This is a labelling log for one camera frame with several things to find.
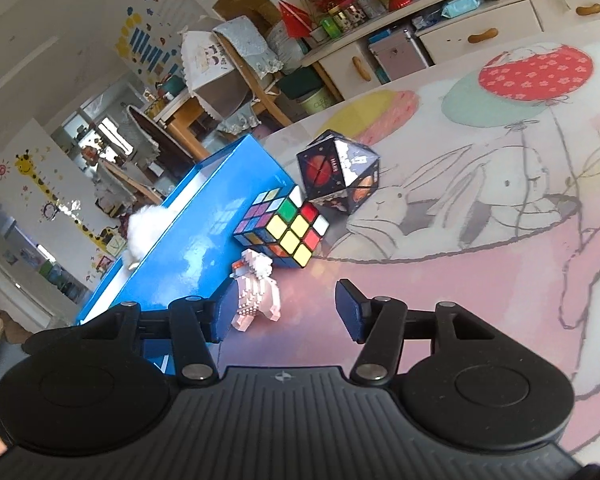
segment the cabinet handle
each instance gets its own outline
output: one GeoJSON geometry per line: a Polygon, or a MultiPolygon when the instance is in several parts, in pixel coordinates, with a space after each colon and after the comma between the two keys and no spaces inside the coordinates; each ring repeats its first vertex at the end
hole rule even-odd
{"type": "Polygon", "coordinates": [[[480,43],[481,41],[492,40],[498,35],[497,28],[489,28],[485,30],[482,34],[472,34],[466,40],[469,43],[480,43]]]}
{"type": "Polygon", "coordinates": [[[590,7],[576,7],[578,16],[589,16],[590,14],[598,14],[600,12],[600,4],[593,4],[590,7]]]}
{"type": "Polygon", "coordinates": [[[351,60],[353,62],[353,66],[356,67],[356,70],[360,74],[360,77],[366,82],[370,82],[371,75],[366,71],[365,66],[362,64],[362,60],[358,56],[352,57],[351,60]]]}

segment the pink building block figure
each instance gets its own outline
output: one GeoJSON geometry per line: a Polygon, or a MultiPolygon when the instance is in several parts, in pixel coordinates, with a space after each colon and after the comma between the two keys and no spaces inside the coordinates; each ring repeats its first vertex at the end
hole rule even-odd
{"type": "Polygon", "coordinates": [[[247,249],[232,265],[232,276],[238,281],[238,311],[231,324],[240,332],[248,329],[259,312],[272,321],[280,319],[280,291],[270,278],[271,264],[267,255],[247,249]]]}

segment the metal screw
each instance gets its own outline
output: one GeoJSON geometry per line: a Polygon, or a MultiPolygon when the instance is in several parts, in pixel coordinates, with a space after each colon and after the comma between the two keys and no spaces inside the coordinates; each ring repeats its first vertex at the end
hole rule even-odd
{"type": "Polygon", "coordinates": [[[379,381],[387,376],[386,368],[376,364],[360,365],[356,368],[356,374],[367,381],[379,381]]]}
{"type": "Polygon", "coordinates": [[[182,367],[182,374],[192,381],[204,381],[213,375],[214,371],[211,366],[200,363],[186,365],[182,367]]]}

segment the green can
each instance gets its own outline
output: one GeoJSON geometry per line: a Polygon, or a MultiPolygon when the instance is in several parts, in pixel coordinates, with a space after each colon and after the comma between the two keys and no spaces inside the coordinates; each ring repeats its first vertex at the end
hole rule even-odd
{"type": "Polygon", "coordinates": [[[324,18],[320,24],[322,25],[322,28],[327,31],[327,34],[332,40],[342,36],[342,32],[336,25],[336,22],[333,21],[333,18],[324,18]]]}

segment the ridged gray gripper base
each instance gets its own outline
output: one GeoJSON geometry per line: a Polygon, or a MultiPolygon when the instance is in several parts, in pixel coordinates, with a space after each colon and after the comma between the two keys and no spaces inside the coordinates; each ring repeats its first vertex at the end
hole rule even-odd
{"type": "Polygon", "coordinates": [[[181,392],[123,449],[56,458],[15,447],[0,458],[0,480],[566,480],[578,469],[555,446],[513,457],[444,446],[388,392],[353,386],[337,367],[229,368],[215,386],[181,392]]]}

